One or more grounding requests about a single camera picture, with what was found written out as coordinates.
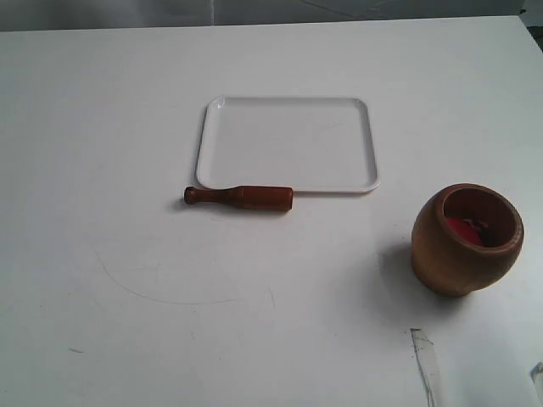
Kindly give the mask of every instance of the red object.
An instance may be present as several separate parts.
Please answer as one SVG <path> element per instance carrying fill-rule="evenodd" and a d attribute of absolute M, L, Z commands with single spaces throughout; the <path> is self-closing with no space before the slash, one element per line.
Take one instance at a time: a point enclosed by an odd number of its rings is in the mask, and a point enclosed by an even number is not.
<path fill-rule="evenodd" d="M 481 236 L 475 228 L 469 225 L 467 222 L 463 221 L 460 218 L 447 217 L 447 223 L 451 229 L 461 238 L 467 240 L 472 244 L 477 244 L 478 246 L 484 246 Z"/>

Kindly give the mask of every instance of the white tray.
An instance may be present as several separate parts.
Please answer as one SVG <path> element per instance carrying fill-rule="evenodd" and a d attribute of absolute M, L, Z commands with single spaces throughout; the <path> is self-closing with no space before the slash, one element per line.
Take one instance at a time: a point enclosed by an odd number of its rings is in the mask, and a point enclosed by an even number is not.
<path fill-rule="evenodd" d="M 211 102 L 196 176 L 297 192 L 368 192 L 378 185 L 367 107 L 356 98 L 231 98 Z"/>

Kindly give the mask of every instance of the white tabletop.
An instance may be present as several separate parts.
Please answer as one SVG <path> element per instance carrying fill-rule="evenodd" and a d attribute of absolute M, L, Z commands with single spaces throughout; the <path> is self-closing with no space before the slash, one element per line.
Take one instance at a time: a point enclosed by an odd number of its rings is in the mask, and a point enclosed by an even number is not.
<path fill-rule="evenodd" d="M 219 95 L 365 101 L 381 186 L 287 215 L 176 204 Z M 0 34 L 0 405 L 536 406 L 543 54 L 516 17 Z M 411 273 L 459 181 L 526 227 L 460 300 Z"/>

